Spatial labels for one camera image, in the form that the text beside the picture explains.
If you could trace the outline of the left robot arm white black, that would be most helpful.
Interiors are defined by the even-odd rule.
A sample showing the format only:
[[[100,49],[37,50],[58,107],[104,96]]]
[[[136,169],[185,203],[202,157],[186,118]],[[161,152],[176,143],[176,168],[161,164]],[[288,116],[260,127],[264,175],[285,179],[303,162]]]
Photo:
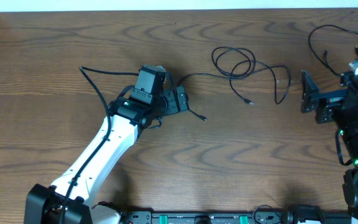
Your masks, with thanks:
[[[49,187],[27,194],[24,223],[119,223],[121,214],[95,205],[96,196],[119,158],[152,121],[188,110],[183,86],[150,93],[129,85],[110,102],[109,114],[77,160]]]

